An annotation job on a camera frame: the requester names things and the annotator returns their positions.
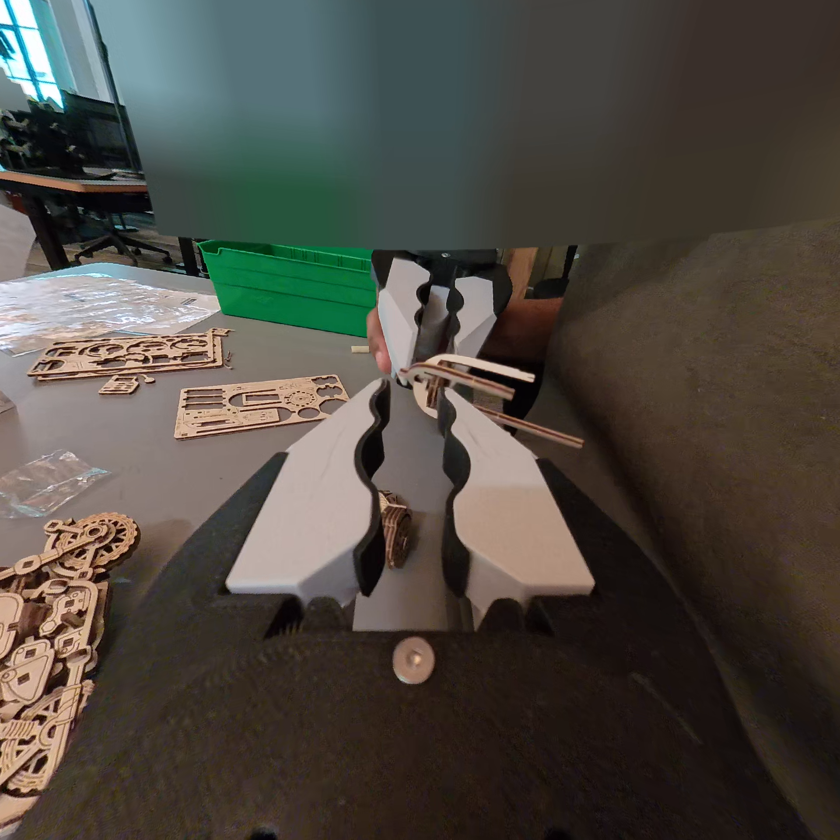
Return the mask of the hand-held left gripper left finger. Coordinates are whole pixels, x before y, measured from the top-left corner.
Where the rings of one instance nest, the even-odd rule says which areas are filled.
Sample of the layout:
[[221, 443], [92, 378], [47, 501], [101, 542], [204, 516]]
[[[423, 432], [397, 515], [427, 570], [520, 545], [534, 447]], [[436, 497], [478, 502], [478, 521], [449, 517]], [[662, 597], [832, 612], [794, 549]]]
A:
[[391, 381], [378, 379], [289, 447], [226, 579], [234, 594], [369, 596], [385, 567], [379, 491]]

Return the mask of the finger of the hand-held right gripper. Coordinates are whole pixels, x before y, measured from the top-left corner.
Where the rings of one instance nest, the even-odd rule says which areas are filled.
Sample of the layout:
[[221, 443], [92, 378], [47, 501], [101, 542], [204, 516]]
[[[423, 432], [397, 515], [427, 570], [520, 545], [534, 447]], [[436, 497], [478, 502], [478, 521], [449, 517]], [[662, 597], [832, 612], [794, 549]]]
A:
[[414, 363], [429, 291], [426, 268], [406, 256], [393, 257], [376, 304], [389, 359], [386, 373], [400, 373]]
[[447, 310], [451, 353], [476, 358], [497, 320], [491, 280], [480, 276], [455, 279], [448, 294]]

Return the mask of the wooden arch-shaped piece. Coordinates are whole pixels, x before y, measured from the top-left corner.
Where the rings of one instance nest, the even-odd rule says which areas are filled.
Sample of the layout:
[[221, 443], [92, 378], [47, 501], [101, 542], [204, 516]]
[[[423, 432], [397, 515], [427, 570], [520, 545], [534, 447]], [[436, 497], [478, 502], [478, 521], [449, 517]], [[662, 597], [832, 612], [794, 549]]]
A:
[[409, 387], [418, 407], [433, 419], [438, 418], [438, 398], [446, 389], [465, 390], [467, 400], [487, 397], [494, 406], [511, 401], [518, 389], [536, 379], [536, 374], [516, 367], [455, 353], [440, 353], [396, 373], [397, 383]]

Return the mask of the long wooden table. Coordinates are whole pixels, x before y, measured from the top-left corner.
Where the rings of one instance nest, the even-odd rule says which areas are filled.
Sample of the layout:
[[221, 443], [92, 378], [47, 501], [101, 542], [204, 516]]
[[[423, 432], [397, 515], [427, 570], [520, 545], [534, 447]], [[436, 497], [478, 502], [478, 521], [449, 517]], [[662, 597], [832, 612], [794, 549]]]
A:
[[95, 196], [97, 200], [100, 196], [110, 195], [140, 196], [145, 209], [151, 208], [148, 186], [142, 181], [131, 179], [80, 180], [2, 168], [1, 187], [21, 197], [25, 213], [51, 270], [67, 269], [70, 262], [60, 242], [58, 228], [44, 203], [45, 196], [55, 194], [76, 206], [84, 204], [90, 196]]

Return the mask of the slotted wooden puzzle sheet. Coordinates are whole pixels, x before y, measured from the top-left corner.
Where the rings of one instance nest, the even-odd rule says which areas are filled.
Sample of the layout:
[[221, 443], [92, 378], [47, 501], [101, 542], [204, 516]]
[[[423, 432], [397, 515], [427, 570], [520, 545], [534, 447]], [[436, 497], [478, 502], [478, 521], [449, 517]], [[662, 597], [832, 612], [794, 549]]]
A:
[[349, 399], [335, 374], [188, 387], [181, 390], [174, 439], [312, 423]]

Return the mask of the pile of wooden model parts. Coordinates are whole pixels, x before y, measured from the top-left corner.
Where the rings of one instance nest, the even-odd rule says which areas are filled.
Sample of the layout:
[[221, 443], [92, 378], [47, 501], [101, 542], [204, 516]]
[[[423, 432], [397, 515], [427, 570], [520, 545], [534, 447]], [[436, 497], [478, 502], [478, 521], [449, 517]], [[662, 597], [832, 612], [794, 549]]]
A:
[[107, 581], [42, 573], [1, 597], [1, 827], [8, 836], [43, 794], [94, 689]]

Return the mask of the clear plastic bag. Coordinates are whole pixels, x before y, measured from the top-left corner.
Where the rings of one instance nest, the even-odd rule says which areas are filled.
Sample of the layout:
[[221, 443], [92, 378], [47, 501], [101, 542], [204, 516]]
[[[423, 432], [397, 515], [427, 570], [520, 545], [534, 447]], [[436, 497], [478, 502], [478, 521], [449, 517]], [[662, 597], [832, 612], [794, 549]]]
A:
[[1, 519], [45, 518], [110, 476], [65, 449], [43, 455], [1, 476]]

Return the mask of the large emptied wooden puzzle sheet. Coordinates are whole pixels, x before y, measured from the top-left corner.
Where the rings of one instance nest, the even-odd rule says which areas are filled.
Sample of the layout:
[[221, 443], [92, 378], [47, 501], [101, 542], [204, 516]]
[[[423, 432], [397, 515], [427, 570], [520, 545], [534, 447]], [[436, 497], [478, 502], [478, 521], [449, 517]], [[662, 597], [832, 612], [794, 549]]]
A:
[[39, 382], [116, 374], [152, 374], [221, 368], [230, 329], [163, 336], [128, 336], [52, 343], [27, 372]]

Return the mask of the thin wooden strip piece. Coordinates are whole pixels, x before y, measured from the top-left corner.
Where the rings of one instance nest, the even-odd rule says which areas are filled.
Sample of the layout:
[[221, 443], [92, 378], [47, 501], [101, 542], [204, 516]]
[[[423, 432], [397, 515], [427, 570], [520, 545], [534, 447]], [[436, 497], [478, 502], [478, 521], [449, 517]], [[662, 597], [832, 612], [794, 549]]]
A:
[[581, 449], [585, 445], [585, 441], [580, 437], [558, 432], [520, 418], [491, 410], [485, 406], [474, 405], [473, 407], [501, 427], [522, 431], [531, 436], [549, 440], [550, 442], [569, 448]]

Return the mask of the person's right hand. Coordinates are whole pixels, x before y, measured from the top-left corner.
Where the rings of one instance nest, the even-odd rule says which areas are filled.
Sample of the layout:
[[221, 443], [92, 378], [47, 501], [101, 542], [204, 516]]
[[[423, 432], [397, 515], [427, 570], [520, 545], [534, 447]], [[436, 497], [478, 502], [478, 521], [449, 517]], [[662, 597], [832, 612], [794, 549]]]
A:
[[377, 308], [373, 308], [367, 314], [366, 339], [370, 355], [373, 357], [378, 370], [384, 375], [390, 375], [392, 373], [392, 362]]

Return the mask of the plastic-wrapped instruction sheet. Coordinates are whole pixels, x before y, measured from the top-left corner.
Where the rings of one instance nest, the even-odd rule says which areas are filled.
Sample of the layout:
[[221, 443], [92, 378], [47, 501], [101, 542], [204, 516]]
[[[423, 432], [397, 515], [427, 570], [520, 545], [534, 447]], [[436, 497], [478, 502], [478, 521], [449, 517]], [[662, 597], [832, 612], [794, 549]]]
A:
[[1, 284], [1, 350], [20, 355], [53, 342], [111, 333], [170, 335], [220, 312], [214, 295], [150, 287], [101, 272]]

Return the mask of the small wooden chair model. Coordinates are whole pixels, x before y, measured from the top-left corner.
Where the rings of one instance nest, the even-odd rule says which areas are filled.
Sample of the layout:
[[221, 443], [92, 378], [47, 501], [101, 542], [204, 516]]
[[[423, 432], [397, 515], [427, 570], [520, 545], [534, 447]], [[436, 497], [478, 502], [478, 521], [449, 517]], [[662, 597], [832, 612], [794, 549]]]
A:
[[404, 567], [412, 540], [413, 511], [395, 492], [379, 490], [385, 561], [391, 570]]

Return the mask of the black office chair on castors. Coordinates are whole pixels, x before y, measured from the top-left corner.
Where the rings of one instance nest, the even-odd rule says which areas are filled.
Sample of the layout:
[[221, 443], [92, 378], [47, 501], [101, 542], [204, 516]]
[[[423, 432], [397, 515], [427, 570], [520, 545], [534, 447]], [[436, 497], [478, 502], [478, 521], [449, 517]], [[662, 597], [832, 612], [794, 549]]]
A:
[[173, 255], [170, 246], [163, 244], [154, 230], [149, 213], [89, 214], [86, 227], [79, 228], [80, 241], [68, 251], [69, 265], [86, 265], [92, 261], [122, 259], [132, 266], [141, 267], [149, 262], [152, 267], [176, 268], [180, 258]]

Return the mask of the grey desk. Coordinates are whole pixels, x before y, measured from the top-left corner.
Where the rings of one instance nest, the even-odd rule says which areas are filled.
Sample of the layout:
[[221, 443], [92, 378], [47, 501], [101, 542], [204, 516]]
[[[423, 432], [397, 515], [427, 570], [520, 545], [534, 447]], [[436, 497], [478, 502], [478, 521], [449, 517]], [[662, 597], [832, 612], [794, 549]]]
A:
[[546, 643], [449, 626], [439, 557], [453, 483], [437, 423], [391, 389], [376, 485], [421, 514], [403, 572], [384, 570], [357, 621], [402, 587], [404, 628], [352, 632], [332, 602], [237, 595], [225, 580], [285, 450], [333, 416], [191, 443], [172, 437], [190, 376], [97, 397], [91, 381], [23, 384], [2, 471], [67, 447], [112, 472], [59, 514], [117, 511], [142, 531], [120, 564], [97, 686], [59, 769], [12, 838], [542, 838], [553, 794], [515, 686]]

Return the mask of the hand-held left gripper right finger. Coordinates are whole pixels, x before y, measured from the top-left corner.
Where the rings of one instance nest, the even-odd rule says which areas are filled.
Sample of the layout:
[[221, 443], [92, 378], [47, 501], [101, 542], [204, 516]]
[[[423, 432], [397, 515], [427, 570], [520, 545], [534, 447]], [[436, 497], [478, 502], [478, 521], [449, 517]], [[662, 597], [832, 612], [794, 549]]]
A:
[[479, 624], [494, 602], [527, 610], [536, 597], [588, 596], [595, 581], [538, 460], [455, 391], [438, 399], [444, 581]]

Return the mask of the green plastic bin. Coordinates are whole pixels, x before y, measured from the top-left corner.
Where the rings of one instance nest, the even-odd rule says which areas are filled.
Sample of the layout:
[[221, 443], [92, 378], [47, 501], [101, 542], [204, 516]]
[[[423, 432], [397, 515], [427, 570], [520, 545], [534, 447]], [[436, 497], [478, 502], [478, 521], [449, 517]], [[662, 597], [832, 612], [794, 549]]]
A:
[[223, 314], [363, 338], [376, 303], [369, 249], [198, 243]]

